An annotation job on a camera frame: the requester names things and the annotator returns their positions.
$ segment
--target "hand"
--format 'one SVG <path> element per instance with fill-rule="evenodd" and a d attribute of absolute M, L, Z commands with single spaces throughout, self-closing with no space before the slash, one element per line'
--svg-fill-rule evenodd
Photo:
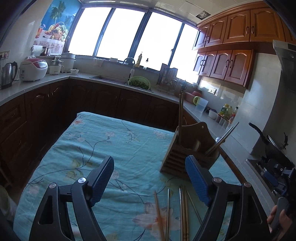
<path fill-rule="evenodd" d="M 276 214 L 276 209 L 277 209 L 277 205 L 275 205 L 272 208 L 271 213 L 267 218 L 267 223 L 268 223 L 270 232 L 272 232 L 272 228 L 270 227 L 270 224 L 272 223 L 272 221 L 274 219 L 274 216 Z M 281 225 L 282 230 L 281 230 L 281 233 L 279 234 L 278 238 L 276 239 L 277 241 L 279 241 L 284 236 L 284 234 L 287 232 L 287 230 L 291 226 L 292 222 L 293 221 L 286 215 L 285 210 L 282 210 L 279 215 L 279 223 Z"/>

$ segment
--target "ceiling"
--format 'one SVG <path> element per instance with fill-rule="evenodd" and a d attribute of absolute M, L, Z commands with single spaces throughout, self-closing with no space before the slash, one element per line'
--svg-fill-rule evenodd
<path fill-rule="evenodd" d="M 173 14 L 181 19 L 197 24 L 201 21 L 197 15 L 208 16 L 214 15 L 222 10 L 240 5 L 243 3 L 259 0 L 111 0 L 111 1 L 94 1 L 81 0 L 83 3 L 126 3 L 140 5 L 148 8 L 158 9 Z"/>

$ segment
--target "metal screw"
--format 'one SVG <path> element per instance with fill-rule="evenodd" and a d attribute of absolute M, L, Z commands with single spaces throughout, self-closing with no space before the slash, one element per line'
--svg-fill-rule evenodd
<path fill-rule="evenodd" d="M 57 186 L 56 183 L 51 183 L 51 184 L 49 185 L 49 188 L 50 188 L 50 189 L 53 189 L 53 188 L 55 188 L 56 186 Z"/>
<path fill-rule="evenodd" d="M 250 188 L 252 185 L 251 185 L 251 183 L 245 182 L 244 186 L 247 187 L 247 188 Z"/>
<path fill-rule="evenodd" d="M 220 182 L 222 182 L 222 179 L 219 177 L 214 177 L 214 182 L 220 183 Z"/>
<path fill-rule="evenodd" d="M 79 183 L 85 183 L 85 181 L 86 181 L 85 177 L 81 177 L 78 179 Z"/>

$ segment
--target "electric kettle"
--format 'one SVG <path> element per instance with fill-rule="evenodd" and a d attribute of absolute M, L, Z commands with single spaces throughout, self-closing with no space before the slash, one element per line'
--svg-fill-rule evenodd
<path fill-rule="evenodd" d="M 15 75 L 13 76 L 13 67 L 15 67 Z M 15 79 L 15 76 L 17 75 L 17 63 L 7 63 L 5 64 L 3 70 L 2 70 L 2 76 L 1 76 L 1 89 L 6 89 L 12 85 L 12 82 Z"/>

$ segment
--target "range hood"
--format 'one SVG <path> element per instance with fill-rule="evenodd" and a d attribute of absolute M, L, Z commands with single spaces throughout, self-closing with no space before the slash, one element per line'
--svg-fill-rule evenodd
<path fill-rule="evenodd" d="M 296 92 L 296 45 L 274 40 L 273 47 L 281 63 L 285 86 Z"/>

